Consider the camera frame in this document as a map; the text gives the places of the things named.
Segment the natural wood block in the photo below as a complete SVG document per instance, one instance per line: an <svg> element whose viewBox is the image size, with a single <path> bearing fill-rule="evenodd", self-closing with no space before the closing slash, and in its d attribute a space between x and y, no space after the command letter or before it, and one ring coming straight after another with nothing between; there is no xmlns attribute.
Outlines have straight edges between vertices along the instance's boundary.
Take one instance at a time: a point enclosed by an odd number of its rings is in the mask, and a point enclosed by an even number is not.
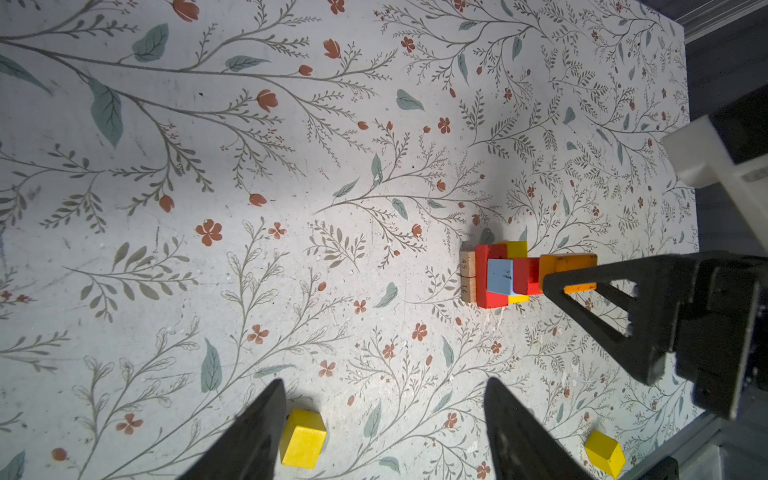
<svg viewBox="0 0 768 480"><path fill-rule="evenodd" d="M461 300L468 304L476 303L476 256L471 250L460 252Z"/></svg>

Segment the yellow rectangular block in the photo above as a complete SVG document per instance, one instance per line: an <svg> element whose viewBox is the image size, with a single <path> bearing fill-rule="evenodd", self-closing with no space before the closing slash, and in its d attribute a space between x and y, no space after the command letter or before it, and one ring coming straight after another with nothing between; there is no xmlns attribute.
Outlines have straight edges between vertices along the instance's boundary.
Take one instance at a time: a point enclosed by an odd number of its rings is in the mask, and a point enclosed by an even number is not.
<svg viewBox="0 0 768 480"><path fill-rule="evenodd" d="M507 241L504 243L506 248L506 258L514 260L517 258L528 257L528 242L527 241Z"/></svg>

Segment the orange block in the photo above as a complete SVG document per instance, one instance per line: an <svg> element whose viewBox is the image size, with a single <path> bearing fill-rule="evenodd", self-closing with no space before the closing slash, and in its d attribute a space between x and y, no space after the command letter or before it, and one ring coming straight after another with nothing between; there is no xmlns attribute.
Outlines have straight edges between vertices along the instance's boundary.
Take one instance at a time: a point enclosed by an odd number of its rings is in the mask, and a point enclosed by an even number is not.
<svg viewBox="0 0 768 480"><path fill-rule="evenodd" d="M539 258L539 287L544 291L544 278L547 275L586 269L598 265L598 256L594 253L545 254Z"/></svg>

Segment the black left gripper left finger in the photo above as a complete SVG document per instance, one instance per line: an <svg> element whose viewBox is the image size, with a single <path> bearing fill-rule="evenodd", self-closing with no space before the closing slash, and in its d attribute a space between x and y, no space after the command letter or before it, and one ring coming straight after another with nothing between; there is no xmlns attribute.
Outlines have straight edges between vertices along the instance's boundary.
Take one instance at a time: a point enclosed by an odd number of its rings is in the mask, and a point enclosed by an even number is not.
<svg viewBox="0 0 768 480"><path fill-rule="evenodd" d="M273 380L180 479L273 479L286 411L284 382Z"/></svg>

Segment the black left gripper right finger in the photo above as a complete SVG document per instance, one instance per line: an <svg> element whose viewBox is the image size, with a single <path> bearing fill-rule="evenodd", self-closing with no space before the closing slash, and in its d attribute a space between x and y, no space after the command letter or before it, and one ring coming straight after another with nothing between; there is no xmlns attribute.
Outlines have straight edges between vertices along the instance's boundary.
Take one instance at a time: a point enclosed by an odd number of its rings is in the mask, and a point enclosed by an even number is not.
<svg viewBox="0 0 768 480"><path fill-rule="evenodd" d="M497 378L486 383L484 413L498 479L591 479Z"/></svg>

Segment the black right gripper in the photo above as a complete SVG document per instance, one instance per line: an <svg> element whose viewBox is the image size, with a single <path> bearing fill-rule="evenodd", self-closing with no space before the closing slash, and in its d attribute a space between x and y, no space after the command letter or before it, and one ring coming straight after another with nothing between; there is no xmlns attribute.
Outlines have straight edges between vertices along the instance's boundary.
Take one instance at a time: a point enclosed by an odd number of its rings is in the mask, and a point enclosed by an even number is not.
<svg viewBox="0 0 768 480"><path fill-rule="evenodd" d="M666 254L548 273L541 290L631 378L652 385L675 354L692 403L738 415L767 310L767 259L725 251Z"/></svg>

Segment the light blue cube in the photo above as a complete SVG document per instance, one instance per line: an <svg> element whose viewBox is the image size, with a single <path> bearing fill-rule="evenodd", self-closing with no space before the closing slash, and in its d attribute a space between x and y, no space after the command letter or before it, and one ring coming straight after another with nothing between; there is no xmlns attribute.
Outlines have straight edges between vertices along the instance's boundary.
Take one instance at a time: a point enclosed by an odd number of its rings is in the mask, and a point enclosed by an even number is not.
<svg viewBox="0 0 768 480"><path fill-rule="evenodd" d="M513 296L514 261L510 259L489 259L487 264L487 291L490 293Z"/></svg>

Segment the small yellow cube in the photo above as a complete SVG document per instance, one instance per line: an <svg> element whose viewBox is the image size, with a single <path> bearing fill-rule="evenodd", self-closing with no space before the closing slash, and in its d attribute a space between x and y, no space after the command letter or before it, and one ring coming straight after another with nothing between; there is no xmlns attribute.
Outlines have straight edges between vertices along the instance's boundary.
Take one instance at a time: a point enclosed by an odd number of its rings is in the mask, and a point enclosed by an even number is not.
<svg viewBox="0 0 768 480"><path fill-rule="evenodd" d="M516 294L516 295L513 295L513 296L508 296L508 304L509 305L514 305L514 304L519 304L519 303L525 303L525 302L528 302L529 299L530 299L530 297L528 295L518 295L518 294Z"/></svg>
<svg viewBox="0 0 768 480"><path fill-rule="evenodd" d="M314 469L326 438L327 429L319 413L292 410L280 439L281 463L289 467Z"/></svg>

